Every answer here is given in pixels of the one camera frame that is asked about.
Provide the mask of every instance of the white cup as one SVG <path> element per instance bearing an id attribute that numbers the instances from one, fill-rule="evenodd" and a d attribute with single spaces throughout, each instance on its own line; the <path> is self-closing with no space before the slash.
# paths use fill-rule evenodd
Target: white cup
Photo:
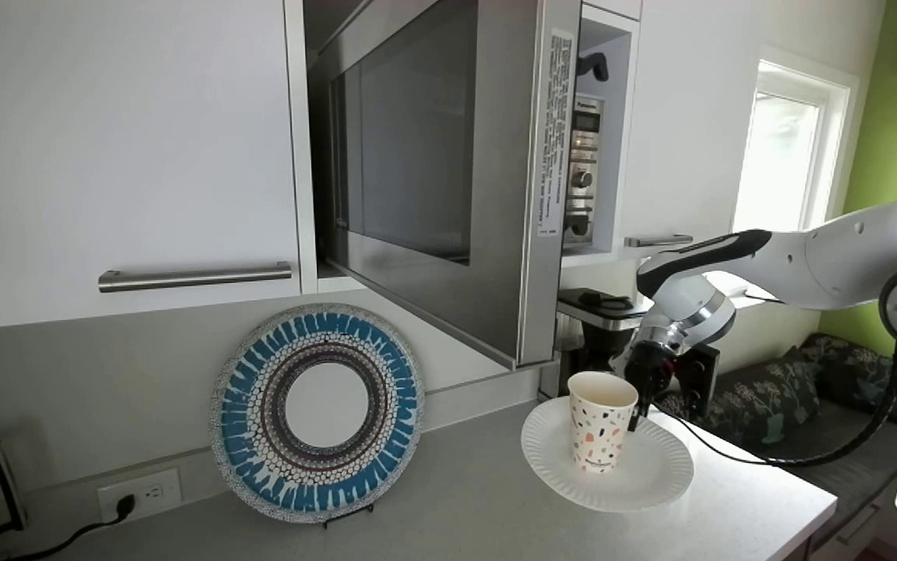
<path id="1" fill-rule="evenodd" d="M 579 371 L 566 379 L 566 388 L 578 466 L 611 472 L 637 414 L 637 385 L 611 371 Z"/>

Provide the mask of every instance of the white robot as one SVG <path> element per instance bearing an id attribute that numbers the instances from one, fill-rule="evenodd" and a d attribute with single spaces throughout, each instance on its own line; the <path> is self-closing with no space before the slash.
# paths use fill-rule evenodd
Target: white robot
<path id="1" fill-rule="evenodd" d="M 675 354 L 733 328 L 733 300 L 703 272 L 745 278 L 794 309 L 824 311 L 880 300 L 881 320 L 897 340 L 897 203 L 840 216 L 814 231 L 743 231 L 658 252 L 640 269 L 640 293 L 653 304 L 627 353 L 627 376 L 640 388 L 640 417 L 667 394 Z"/>

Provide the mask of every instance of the microwave control panel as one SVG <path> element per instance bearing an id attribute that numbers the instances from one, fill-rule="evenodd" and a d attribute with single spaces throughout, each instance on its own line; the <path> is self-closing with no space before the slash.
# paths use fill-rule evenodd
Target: microwave control panel
<path id="1" fill-rule="evenodd" d="M 601 108 L 605 102 L 596 96 L 578 96 L 573 106 L 564 252 L 596 244 Z"/>

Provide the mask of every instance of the cabinet door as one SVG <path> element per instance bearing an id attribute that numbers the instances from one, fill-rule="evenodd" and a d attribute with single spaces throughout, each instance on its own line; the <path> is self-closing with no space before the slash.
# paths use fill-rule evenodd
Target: cabinet door
<path id="1" fill-rule="evenodd" d="M 761 4 L 648 0 L 616 232 L 728 231 L 761 57 Z"/>
<path id="2" fill-rule="evenodd" d="M 0 323 L 296 293 L 99 293 L 296 257 L 277 0 L 0 4 Z"/>

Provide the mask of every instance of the microwave door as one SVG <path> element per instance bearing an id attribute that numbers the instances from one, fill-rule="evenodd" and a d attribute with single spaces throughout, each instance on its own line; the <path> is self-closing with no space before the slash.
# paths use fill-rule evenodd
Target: microwave door
<path id="1" fill-rule="evenodd" d="M 549 360 L 579 4 L 405 6 L 325 51 L 326 254 L 505 365 Z"/>

